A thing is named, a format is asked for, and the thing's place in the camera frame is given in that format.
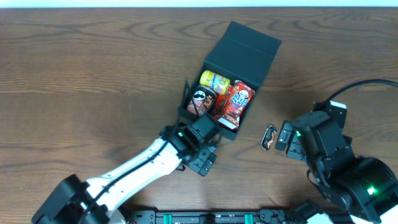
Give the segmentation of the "black candy wrapper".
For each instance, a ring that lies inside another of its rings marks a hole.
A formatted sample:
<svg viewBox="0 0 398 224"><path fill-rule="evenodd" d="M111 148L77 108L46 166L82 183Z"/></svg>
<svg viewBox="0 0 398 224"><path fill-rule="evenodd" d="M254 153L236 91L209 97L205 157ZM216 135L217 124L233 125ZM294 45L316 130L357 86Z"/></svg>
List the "black candy wrapper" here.
<svg viewBox="0 0 398 224"><path fill-rule="evenodd" d="M266 129L263 139L261 141L261 146L263 149L268 151L271 148L271 143L274 141L275 136L277 134L277 128L270 124Z"/></svg>

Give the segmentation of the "red Hello Panda box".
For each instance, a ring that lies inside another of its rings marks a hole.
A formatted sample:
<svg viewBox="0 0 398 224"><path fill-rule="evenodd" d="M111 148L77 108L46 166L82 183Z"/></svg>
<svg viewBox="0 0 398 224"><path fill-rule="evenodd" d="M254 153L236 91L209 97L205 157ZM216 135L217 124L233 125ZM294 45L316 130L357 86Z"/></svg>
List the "red Hello Panda box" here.
<svg viewBox="0 0 398 224"><path fill-rule="evenodd" d="M254 89L243 81L236 80L229 98L217 116L217 122L230 130L237 130L241 117L254 95Z"/></svg>

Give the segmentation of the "red Pringles can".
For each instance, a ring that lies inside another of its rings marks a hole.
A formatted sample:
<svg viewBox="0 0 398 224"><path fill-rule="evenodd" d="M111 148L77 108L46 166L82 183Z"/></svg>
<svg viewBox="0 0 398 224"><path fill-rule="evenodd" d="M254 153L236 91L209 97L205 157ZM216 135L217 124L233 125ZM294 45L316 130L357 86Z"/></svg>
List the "red Pringles can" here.
<svg viewBox="0 0 398 224"><path fill-rule="evenodd" d="M208 112L217 98L217 93L211 88L198 85L189 101L187 110L195 115L203 116Z"/></svg>

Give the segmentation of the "red snack bag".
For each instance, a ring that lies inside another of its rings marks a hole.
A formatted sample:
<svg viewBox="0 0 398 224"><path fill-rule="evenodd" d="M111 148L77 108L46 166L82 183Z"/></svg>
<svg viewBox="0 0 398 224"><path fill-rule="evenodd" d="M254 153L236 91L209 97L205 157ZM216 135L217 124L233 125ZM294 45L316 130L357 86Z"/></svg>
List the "red snack bag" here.
<svg viewBox="0 0 398 224"><path fill-rule="evenodd" d="M224 95L219 94L217 96L217 99L215 101L215 107L213 108L213 111L211 112L211 115L215 121L217 121L220 118L220 113L222 112L222 109L223 109L224 105L226 104L232 90L233 90L233 86L230 85Z"/></svg>

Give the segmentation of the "yellow snack cup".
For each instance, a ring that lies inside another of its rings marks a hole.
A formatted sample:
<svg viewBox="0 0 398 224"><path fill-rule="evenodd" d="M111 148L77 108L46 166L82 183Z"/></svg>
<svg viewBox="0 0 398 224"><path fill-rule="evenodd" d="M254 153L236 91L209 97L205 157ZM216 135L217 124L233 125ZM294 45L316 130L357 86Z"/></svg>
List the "yellow snack cup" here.
<svg viewBox="0 0 398 224"><path fill-rule="evenodd" d="M200 77L200 85L207 86L221 95L226 94L230 82L231 80L229 78L210 70L205 70Z"/></svg>

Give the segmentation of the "dark green box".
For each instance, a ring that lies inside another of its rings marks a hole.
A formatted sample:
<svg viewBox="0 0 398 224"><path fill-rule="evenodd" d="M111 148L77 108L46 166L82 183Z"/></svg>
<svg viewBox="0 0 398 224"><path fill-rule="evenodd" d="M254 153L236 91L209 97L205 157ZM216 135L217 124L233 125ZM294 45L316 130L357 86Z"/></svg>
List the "dark green box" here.
<svg viewBox="0 0 398 224"><path fill-rule="evenodd" d="M222 38L204 59L201 70L192 82L190 93L185 96L184 104L178 110L179 115L192 123L199 123L200 130L204 130L209 138L221 134L234 141L245 119L249 117L249 110L256 98L252 97L243 109L237 129L218 124L210 115L206 115L202 122L201 118L187 110L188 103L200 84L200 77L205 70L209 70L230 79L232 83L240 80L258 93L281 43L279 39L235 21L230 22Z"/></svg>

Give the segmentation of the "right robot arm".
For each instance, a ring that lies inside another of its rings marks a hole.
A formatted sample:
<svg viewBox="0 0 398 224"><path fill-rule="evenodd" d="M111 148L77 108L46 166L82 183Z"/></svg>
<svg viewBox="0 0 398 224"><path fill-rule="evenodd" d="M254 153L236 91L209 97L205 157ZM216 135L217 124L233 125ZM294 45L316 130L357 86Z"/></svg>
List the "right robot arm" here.
<svg viewBox="0 0 398 224"><path fill-rule="evenodd" d="M307 175L323 198L350 215L383 223L397 208L397 177L380 159L355 156L352 138L343 134L347 107L329 101L285 120L275 148L306 163Z"/></svg>

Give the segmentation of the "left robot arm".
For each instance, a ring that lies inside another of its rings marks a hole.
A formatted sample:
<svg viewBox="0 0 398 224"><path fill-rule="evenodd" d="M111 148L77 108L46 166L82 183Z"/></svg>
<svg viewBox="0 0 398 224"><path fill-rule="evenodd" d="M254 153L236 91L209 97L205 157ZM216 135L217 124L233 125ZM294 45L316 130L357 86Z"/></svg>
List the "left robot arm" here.
<svg viewBox="0 0 398 224"><path fill-rule="evenodd" d="M142 153L119 167L82 182L72 174L63 179L33 215L40 223L124 223L118 208L151 182L180 166L202 176L215 161L213 138L220 126L206 114L194 123L177 120L160 131Z"/></svg>

